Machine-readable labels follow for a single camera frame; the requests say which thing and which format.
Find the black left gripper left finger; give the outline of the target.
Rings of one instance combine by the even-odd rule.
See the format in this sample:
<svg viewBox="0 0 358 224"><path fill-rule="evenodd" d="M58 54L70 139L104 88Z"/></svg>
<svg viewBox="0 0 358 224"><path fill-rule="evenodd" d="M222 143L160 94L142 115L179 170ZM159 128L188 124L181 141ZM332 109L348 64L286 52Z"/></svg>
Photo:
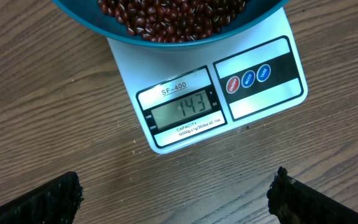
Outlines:
<svg viewBox="0 0 358 224"><path fill-rule="evenodd" d="M76 172L69 171L0 206L0 224L72 224L83 201Z"/></svg>

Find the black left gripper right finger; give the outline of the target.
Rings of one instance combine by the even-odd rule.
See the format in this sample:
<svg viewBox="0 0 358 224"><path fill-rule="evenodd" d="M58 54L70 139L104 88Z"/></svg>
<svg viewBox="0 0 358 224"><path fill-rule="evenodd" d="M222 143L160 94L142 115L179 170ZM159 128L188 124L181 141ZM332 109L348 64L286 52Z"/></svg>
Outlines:
<svg viewBox="0 0 358 224"><path fill-rule="evenodd" d="M358 213L290 177L279 167L267 191L268 211L283 224L358 224Z"/></svg>

